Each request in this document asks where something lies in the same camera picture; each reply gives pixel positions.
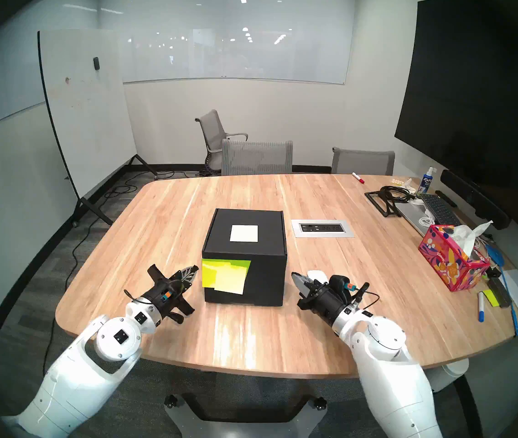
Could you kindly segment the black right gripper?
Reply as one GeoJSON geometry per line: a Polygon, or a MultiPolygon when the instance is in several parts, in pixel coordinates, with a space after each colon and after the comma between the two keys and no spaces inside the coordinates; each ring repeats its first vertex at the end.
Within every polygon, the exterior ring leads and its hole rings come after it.
{"type": "Polygon", "coordinates": [[[360,310],[359,304],[369,288],[368,282],[357,288],[341,275],[321,282],[292,273],[292,281],[299,290],[299,309],[311,311],[330,326],[344,326],[360,310]]]}

